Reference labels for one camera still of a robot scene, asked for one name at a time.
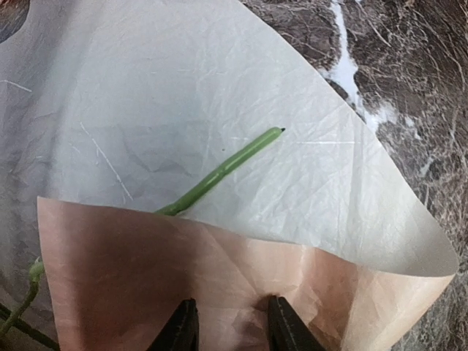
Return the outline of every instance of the pink paper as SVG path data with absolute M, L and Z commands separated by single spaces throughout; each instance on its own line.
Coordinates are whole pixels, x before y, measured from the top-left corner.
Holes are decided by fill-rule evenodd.
M 200 349 L 267 350 L 282 295 L 327 350 L 386 350 L 453 276 L 372 271 L 311 247 L 179 218 L 39 199 L 42 256 L 63 351 L 146 350 L 185 298 Z

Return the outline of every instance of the brown marble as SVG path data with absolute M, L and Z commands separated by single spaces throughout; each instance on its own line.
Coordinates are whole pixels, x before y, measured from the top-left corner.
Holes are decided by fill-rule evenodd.
M 317 68 L 377 133 L 458 252 L 461 268 L 453 283 L 393 349 L 468 350 L 468 1 L 244 4 Z M 357 69 L 350 73 L 351 87 L 333 73 L 343 56 L 344 33 L 344 49 Z
M 29 0 L 0 0 L 0 42 L 16 33 L 26 21 Z

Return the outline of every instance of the white vein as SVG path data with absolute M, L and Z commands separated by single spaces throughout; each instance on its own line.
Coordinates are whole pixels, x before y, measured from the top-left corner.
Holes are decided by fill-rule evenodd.
M 450 147 L 453 147 L 453 142 L 455 142 L 455 131 L 456 131 L 456 122 L 458 119 L 458 108 L 453 112 L 452 118 L 452 127 L 450 128 Z
M 359 6 L 359 8 L 361 9 L 362 12 L 366 13 L 366 11 L 364 11 L 364 8 L 363 6 L 361 5 L 361 0 L 355 0 L 356 4 Z M 382 42 L 387 45 L 389 48 L 392 47 L 392 45 L 387 41 L 385 40 L 381 33 L 379 33 L 379 31 L 377 30 L 377 28 L 375 28 L 374 24 L 372 24 L 372 21 L 371 20 L 367 20 L 367 23 L 371 26 L 372 30 L 374 31 L 374 33 L 379 37 L 380 40 L 382 40 Z
M 416 140 L 422 140 L 423 138 L 419 135 L 418 129 L 415 126 L 415 122 L 408 116 L 404 118 L 404 123 L 407 125 L 408 130 L 413 132 Z
M 419 169 L 419 175 L 421 178 L 424 178 L 426 176 L 433 162 L 434 158 L 432 156 L 429 156 L 429 158 L 426 161 L 426 164 L 422 166 L 421 169 Z
M 12 86 L 15 86 L 19 89 L 22 89 L 24 91 L 27 91 L 29 93 L 32 93 L 32 90 L 31 89 L 28 89 L 26 88 L 25 86 L 20 86 L 18 83 L 15 83 L 15 82 L 12 82 L 11 80 L 6 80 L 6 79 L 3 79 L 3 80 L 0 80 L 0 83 L 6 83 L 6 84 L 11 84 Z
M 112 166 L 112 164 L 110 163 L 109 159 L 107 156 L 105 156 L 105 153 L 104 151 L 100 148 L 100 146 L 97 144 L 97 141 L 93 138 L 93 136 L 88 132 L 88 130 L 86 130 L 85 126 L 83 125 L 82 122 L 80 122 L 80 125 L 81 125 L 81 129 L 89 136 L 89 138 L 91 139 L 91 141 L 93 142 L 93 144 L 96 146 L 96 149 L 98 150 L 99 153 L 101 153 L 102 157 L 104 157 L 104 160 L 107 162 L 107 165 L 109 166 L 109 168 L 113 171 L 113 173 L 116 175 L 116 178 L 117 178 L 117 181 L 120 183 L 122 189 L 125 191 L 125 194 L 127 194 L 127 196 L 129 197 L 129 199 L 131 201 L 133 201 L 133 197 L 131 196 L 131 194 L 129 193 L 129 191 L 127 190 L 127 188 L 125 187 L 125 184 L 124 182 L 122 181 L 122 179 L 120 178 L 120 176 L 118 175 L 116 169 L 114 168 L 114 166 Z
M 424 197 L 424 207 L 429 203 L 429 185 L 426 184 L 426 196 Z
M 329 70 L 319 70 L 320 74 L 336 84 L 340 85 L 347 93 L 347 102 L 354 105 L 356 113 L 364 118 L 367 127 L 377 132 L 380 124 L 385 122 L 396 123 L 398 113 L 395 107 L 388 101 L 381 103 L 376 113 L 370 113 L 365 107 L 354 75 L 358 71 L 358 65 L 352 59 L 348 49 L 348 34 L 344 24 L 343 10 L 339 0 L 332 0 L 330 10 L 335 15 L 335 23 L 339 33 L 339 47 L 341 55 L 338 62 Z

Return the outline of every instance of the paper wrinkle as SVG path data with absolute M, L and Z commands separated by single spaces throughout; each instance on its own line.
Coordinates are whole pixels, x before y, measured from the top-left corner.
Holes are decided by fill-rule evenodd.
M 21 89 L 21 90 L 24 90 L 24 91 L 27 91 L 27 92 L 29 92 L 29 93 L 32 93 L 32 90 L 31 90 L 31 89 L 28 89 L 28 88 L 26 88 L 25 86 L 22 86 L 22 85 L 20 85 L 20 84 L 18 84 L 18 83 L 11 82 L 11 81 L 9 81 L 9 80 L 7 80 L 7 79 L 0 80 L 0 83 L 11 84 L 12 86 L 15 86 L 16 88 L 19 88 L 19 89 Z
M 277 143 L 186 218 L 379 271 L 458 267 L 376 137 L 236 0 L 37 0 L 0 56 L 1 79 L 33 91 L 0 84 L 0 302 L 22 298 L 39 255 L 37 195 L 155 211 L 273 126 L 286 128 Z M 42 291 L 36 325 L 51 320 Z
M 125 194 L 129 197 L 129 199 L 131 201 L 133 201 L 133 197 L 131 196 L 131 194 L 129 193 L 129 191 L 127 190 L 127 188 L 125 187 L 125 184 L 124 182 L 122 181 L 122 179 L 120 178 L 120 176 L 118 175 L 116 169 L 114 168 L 114 166 L 112 166 L 112 163 L 110 163 L 109 159 L 107 156 L 105 156 L 105 153 L 104 151 L 101 149 L 101 147 L 98 145 L 96 139 L 93 138 L 93 136 L 88 132 L 88 130 L 86 130 L 85 126 L 83 125 L 83 123 L 80 122 L 80 126 L 81 126 L 81 129 L 86 133 L 86 135 L 89 136 L 89 138 L 91 139 L 91 141 L 93 142 L 93 144 L 96 146 L 96 149 L 97 149 L 97 156 L 99 156 L 99 154 L 101 154 L 101 156 L 104 158 L 104 160 L 106 161 L 107 165 L 109 166 L 109 168 L 112 170 L 112 172 L 116 175 L 116 178 L 117 178 L 117 181 L 118 183 L 121 185 L 122 189 L 124 190 Z

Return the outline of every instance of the marble countertop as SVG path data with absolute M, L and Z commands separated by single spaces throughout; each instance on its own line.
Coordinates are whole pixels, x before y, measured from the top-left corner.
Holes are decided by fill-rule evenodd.
M 394 350 L 467 350 L 468 0 L 242 0 L 380 139 L 461 268 Z M 29 0 L 0 0 L 0 42 Z

